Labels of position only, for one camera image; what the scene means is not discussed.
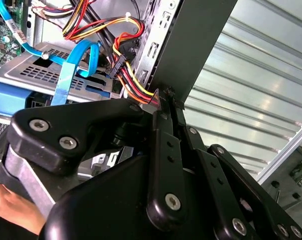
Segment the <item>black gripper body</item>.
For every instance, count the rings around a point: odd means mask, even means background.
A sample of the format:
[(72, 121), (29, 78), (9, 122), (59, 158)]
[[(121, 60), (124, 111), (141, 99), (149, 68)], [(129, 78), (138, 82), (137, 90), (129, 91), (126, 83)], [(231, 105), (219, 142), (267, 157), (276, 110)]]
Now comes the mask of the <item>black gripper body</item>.
[(184, 172), (186, 222), (174, 231), (162, 232), (149, 221), (148, 171), (148, 159), (140, 156), (68, 191), (51, 209), (40, 239), (215, 239), (209, 201), (197, 190), (196, 177), (190, 172)]

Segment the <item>person's hand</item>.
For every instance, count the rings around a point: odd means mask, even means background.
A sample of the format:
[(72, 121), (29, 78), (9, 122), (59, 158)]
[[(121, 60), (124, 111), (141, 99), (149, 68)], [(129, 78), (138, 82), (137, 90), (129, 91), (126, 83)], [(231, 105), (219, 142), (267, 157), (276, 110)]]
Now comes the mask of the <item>person's hand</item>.
[(37, 206), (0, 184), (0, 217), (33, 234), (39, 235), (45, 217)]

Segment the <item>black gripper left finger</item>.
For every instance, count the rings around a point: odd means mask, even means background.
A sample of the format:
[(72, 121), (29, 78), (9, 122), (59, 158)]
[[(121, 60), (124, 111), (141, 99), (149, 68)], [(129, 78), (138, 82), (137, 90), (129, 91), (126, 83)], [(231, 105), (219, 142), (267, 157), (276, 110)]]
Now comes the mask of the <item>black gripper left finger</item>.
[(153, 113), (130, 99), (20, 110), (11, 119), (2, 166), (48, 218), (68, 191), (138, 157), (149, 161), (146, 213), (160, 231), (183, 224), (183, 166), (174, 136), (172, 91), (157, 90)]

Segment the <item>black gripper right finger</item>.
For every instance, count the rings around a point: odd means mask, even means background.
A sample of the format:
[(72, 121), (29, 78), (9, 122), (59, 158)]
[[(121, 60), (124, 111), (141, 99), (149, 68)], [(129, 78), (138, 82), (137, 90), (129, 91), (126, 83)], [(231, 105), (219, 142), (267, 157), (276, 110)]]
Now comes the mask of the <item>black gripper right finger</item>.
[(218, 240), (302, 240), (302, 229), (222, 146), (206, 147), (188, 126), (184, 104), (172, 99), (174, 132), (181, 142), (183, 165), (195, 173), (199, 202), (210, 210)]

